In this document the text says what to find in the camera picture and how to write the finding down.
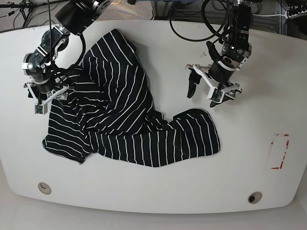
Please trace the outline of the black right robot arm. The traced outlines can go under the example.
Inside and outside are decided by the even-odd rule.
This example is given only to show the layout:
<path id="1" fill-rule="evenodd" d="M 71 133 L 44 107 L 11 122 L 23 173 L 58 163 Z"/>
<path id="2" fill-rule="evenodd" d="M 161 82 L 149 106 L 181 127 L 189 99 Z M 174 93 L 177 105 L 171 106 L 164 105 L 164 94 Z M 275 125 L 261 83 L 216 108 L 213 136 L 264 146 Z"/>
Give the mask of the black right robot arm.
<path id="1" fill-rule="evenodd" d="M 31 81 L 24 87 L 34 100 L 35 114 L 46 114 L 48 103 L 54 99 L 67 99 L 67 91 L 72 89 L 69 75 L 78 71 L 86 50 L 83 32 L 111 3 L 110 0 L 70 0 L 56 14 L 59 24 L 50 26 L 35 51 L 25 55 L 22 69 Z M 75 63 L 66 69 L 60 68 L 55 59 L 67 47 L 71 34 L 81 39 L 82 52 Z"/>

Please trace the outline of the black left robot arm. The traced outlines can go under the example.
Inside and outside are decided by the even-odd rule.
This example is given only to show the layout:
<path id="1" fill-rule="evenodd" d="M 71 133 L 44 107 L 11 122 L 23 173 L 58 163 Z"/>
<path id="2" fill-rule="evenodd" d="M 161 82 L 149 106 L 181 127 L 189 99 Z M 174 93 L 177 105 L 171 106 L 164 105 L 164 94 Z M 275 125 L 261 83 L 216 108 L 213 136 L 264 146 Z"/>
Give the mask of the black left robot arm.
<path id="1" fill-rule="evenodd" d="M 253 21 L 250 4 L 245 0 L 234 0 L 232 6 L 226 9 L 228 12 L 223 32 L 217 35 L 216 41 L 206 42 L 213 63 L 208 66 L 187 65 L 190 70 L 187 97 L 194 95 L 196 86 L 203 79 L 209 86 L 207 99 L 211 100 L 211 108 L 234 100 L 238 93 L 242 93 L 240 85 L 231 83 L 230 78 L 252 53 L 252 45 L 248 42 Z"/>

